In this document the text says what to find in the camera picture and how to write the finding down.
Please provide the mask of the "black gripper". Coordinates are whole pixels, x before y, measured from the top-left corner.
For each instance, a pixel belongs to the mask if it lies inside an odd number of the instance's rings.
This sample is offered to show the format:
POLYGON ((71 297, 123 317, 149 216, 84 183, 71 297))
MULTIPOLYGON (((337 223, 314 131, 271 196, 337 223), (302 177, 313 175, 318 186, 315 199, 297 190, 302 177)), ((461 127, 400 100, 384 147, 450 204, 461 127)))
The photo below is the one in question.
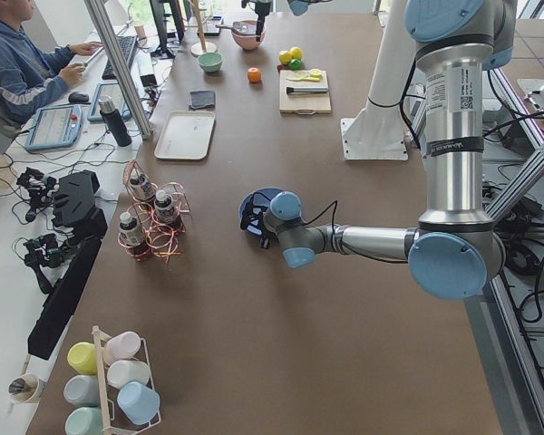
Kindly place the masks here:
POLYGON ((269 248, 273 237, 264 223, 269 204, 270 198, 263 191, 254 191, 240 205, 240 229, 258 236, 261 248, 269 248))

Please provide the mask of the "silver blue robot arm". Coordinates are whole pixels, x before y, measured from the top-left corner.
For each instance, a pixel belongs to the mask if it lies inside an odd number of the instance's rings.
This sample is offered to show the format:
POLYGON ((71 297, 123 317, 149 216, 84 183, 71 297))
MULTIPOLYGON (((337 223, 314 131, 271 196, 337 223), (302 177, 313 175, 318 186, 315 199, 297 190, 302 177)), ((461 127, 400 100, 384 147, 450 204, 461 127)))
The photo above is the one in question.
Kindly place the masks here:
POLYGON ((288 266, 318 254, 356 254, 405 263, 431 295, 457 300, 478 295, 504 265, 481 199, 482 75, 511 58, 517 5, 513 1, 396 1, 384 29, 366 106, 343 122, 349 159, 402 156, 401 114, 413 72, 426 84, 427 206, 415 228, 315 226, 302 217, 295 193, 255 191, 239 211, 242 229, 262 244, 276 239, 288 266))

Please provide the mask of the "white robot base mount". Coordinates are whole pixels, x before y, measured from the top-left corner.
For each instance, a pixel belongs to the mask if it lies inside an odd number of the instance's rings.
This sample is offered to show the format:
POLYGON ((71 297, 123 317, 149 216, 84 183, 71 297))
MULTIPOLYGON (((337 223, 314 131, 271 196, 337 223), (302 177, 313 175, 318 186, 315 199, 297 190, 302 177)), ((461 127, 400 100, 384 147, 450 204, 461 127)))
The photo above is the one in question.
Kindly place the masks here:
POLYGON ((408 159, 400 104, 411 79, 415 41, 405 27, 406 6, 405 1, 392 3, 366 105, 355 118, 341 120, 346 160, 408 159))

